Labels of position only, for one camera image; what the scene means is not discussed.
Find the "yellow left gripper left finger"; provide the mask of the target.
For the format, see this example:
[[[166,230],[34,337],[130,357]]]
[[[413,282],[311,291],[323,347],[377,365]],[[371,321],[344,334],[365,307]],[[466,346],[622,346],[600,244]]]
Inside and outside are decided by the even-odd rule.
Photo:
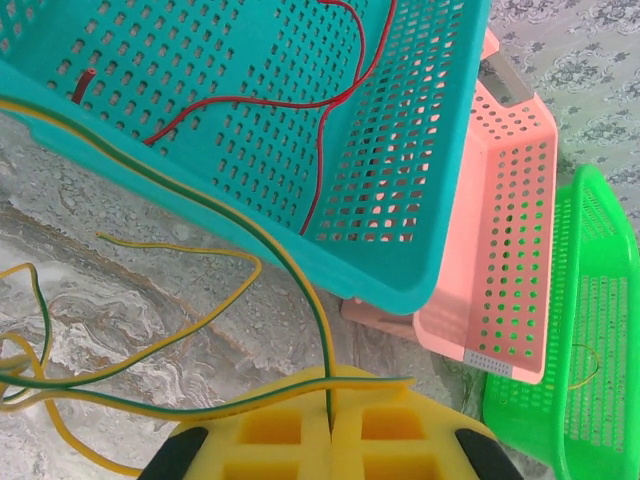
[[[181,420],[142,470],[144,479],[327,479],[325,392],[310,367],[227,403],[215,418]]]

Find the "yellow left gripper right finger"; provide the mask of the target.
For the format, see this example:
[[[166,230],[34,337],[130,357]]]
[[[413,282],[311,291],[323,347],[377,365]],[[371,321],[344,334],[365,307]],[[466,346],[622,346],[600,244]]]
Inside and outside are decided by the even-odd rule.
[[[411,389],[336,393],[331,479],[518,479],[482,422]]]

